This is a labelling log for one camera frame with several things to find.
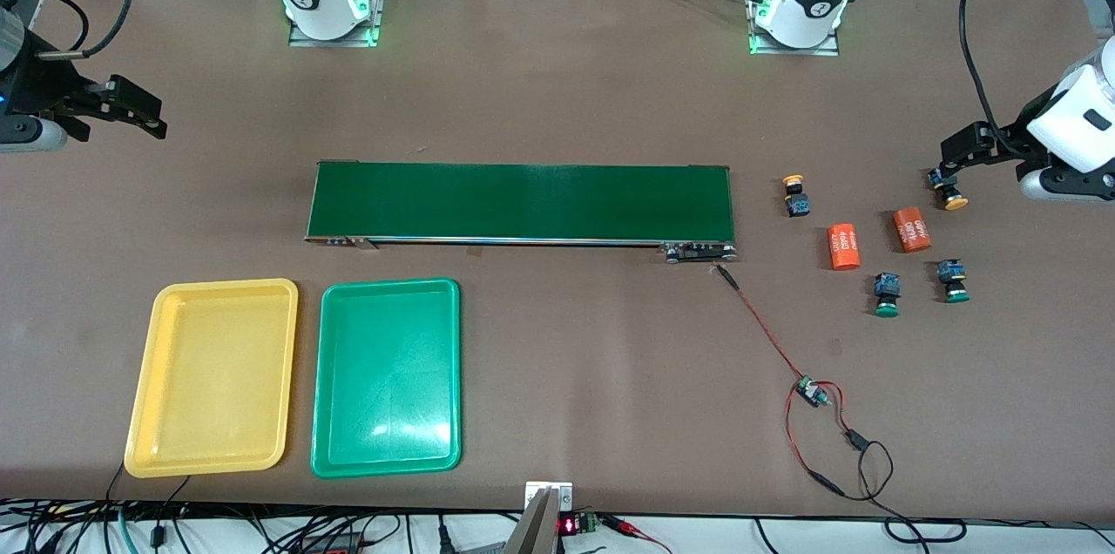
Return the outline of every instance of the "plastic tray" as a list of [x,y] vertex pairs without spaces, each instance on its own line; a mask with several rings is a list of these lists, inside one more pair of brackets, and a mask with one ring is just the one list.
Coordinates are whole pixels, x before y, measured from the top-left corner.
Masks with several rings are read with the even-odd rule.
[[446,279],[338,284],[321,300],[310,467],[321,478],[460,460],[460,293]]
[[298,289],[175,284],[155,299],[124,454],[137,478],[252,472],[287,446]]

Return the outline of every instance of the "green cap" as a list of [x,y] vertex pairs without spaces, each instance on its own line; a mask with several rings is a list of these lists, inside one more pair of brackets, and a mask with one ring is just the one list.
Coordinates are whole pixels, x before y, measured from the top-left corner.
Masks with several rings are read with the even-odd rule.
[[899,315],[899,307],[895,304],[879,304],[875,307],[875,317],[884,317],[884,319],[893,319],[893,317]]

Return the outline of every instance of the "brown table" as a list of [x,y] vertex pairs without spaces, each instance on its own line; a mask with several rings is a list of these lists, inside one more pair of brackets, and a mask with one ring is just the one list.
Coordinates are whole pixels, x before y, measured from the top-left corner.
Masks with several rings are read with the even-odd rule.
[[[119,0],[77,0],[99,38]],[[1008,122],[1095,45],[1082,0],[971,0],[972,51]],[[314,162],[729,165],[731,271],[805,372],[898,466],[910,515],[1103,519],[1115,509],[1112,210],[1028,202],[1008,165],[933,208],[938,142],[980,117],[957,0],[857,0],[841,58],[750,57],[730,0],[389,0],[375,50],[288,49],[275,0],[136,0],[81,62],[164,100],[166,142],[0,158],[0,489],[95,498],[118,464],[152,300],[176,281],[283,276],[303,301],[287,455],[196,477],[187,499],[514,508],[530,479],[627,512],[873,515],[808,479],[782,427],[791,372],[706,265],[641,249],[303,243]],[[62,45],[71,13],[37,30]],[[814,213],[787,220],[784,174]],[[934,247],[903,255],[892,210]],[[827,269],[852,221],[863,268]],[[961,257],[971,303],[930,261]],[[876,272],[902,317],[871,314]],[[464,458],[446,474],[324,482],[308,467],[318,305],[338,281],[449,276],[463,292]],[[832,411],[798,404],[807,459],[854,487]],[[165,497],[178,479],[122,480]]]

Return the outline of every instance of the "orange cylinder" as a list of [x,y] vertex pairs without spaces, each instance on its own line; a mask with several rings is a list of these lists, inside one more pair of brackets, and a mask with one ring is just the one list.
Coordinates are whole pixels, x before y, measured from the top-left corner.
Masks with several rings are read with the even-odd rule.
[[905,253],[920,252],[932,245],[925,220],[921,217],[921,210],[915,205],[894,213],[894,227],[899,230],[899,240],[902,241],[902,251]]
[[851,271],[860,268],[860,245],[855,241],[855,227],[850,223],[837,223],[828,229],[828,255],[835,271]]

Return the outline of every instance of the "yellow tray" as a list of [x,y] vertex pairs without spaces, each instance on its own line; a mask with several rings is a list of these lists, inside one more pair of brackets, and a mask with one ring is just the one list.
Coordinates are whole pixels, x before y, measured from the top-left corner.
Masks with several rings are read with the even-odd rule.
[[175,284],[155,299],[124,465],[137,478],[254,472],[287,447],[298,289]]

